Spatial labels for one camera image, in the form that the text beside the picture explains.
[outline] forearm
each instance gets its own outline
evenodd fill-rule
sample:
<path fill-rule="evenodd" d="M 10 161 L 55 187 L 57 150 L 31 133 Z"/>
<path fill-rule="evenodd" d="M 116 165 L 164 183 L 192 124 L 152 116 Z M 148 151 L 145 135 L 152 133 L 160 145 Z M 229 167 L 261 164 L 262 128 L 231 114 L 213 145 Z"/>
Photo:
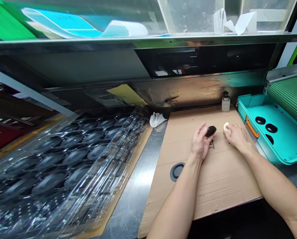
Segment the forearm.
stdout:
<path fill-rule="evenodd" d="M 200 160 L 190 156 L 159 210 L 147 239 L 187 238 L 194 215 L 200 167 Z"/>
<path fill-rule="evenodd" d="M 264 198 L 286 221 L 296 236 L 297 188 L 250 144 L 239 150 L 249 163 Z"/>

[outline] white wipe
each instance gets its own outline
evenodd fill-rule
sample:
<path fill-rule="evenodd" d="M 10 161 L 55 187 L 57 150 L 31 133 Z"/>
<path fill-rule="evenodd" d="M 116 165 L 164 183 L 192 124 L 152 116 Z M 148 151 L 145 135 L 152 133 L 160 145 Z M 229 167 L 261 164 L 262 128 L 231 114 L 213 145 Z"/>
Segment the white wipe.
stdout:
<path fill-rule="evenodd" d="M 227 125 L 229 125 L 229 123 L 228 123 L 228 122 L 226 122 L 226 123 L 224 124 L 224 131 L 227 131 L 227 132 L 228 132 L 228 134 L 231 134 L 231 131 L 230 131 L 230 129 L 226 128 L 226 126 L 227 126 Z"/>
<path fill-rule="evenodd" d="M 166 119 L 163 117 L 163 114 L 160 113 L 153 113 L 153 115 L 151 115 L 151 118 L 149 120 L 149 124 L 155 128 L 156 126 L 160 125 L 161 123 L 163 123 Z"/>

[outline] white bottle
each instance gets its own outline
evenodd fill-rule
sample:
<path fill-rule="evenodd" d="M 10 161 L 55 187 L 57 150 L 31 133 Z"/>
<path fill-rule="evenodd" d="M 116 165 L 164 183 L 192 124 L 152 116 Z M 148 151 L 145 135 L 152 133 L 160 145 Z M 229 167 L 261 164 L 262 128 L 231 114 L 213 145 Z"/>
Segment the white bottle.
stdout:
<path fill-rule="evenodd" d="M 221 111 L 222 112 L 229 112 L 230 110 L 230 97 L 227 91 L 224 91 L 224 96 L 221 100 Z"/>

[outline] red object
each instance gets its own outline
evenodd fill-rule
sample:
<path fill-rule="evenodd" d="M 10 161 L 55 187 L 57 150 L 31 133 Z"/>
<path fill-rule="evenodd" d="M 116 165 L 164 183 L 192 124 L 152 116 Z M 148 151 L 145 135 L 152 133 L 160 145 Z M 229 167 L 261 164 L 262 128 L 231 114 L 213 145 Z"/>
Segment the red object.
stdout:
<path fill-rule="evenodd" d="M 0 148 L 18 138 L 23 134 L 21 129 L 14 129 L 10 126 L 0 124 Z"/>

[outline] hand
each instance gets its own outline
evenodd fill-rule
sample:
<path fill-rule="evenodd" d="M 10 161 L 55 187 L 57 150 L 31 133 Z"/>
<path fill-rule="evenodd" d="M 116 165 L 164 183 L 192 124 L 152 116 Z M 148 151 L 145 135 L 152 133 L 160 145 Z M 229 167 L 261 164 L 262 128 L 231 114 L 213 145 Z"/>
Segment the hand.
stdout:
<path fill-rule="evenodd" d="M 215 134 L 209 136 L 208 138 L 205 137 L 207 131 L 208 127 L 206 127 L 206 123 L 202 123 L 195 131 L 192 140 L 192 151 L 190 157 L 200 160 L 201 162 L 206 158 L 209 144 L 215 137 Z"/>
<path fill-rule="evenodd" d="M 250 143 L 247 141 L 247 133 L 240 124 L 229 124 L 226 128 L 230 129 L 231 134 L 224 131 L 224 135 L 232 146 L 236 147 L 238 150 L 249 146 Z"/>

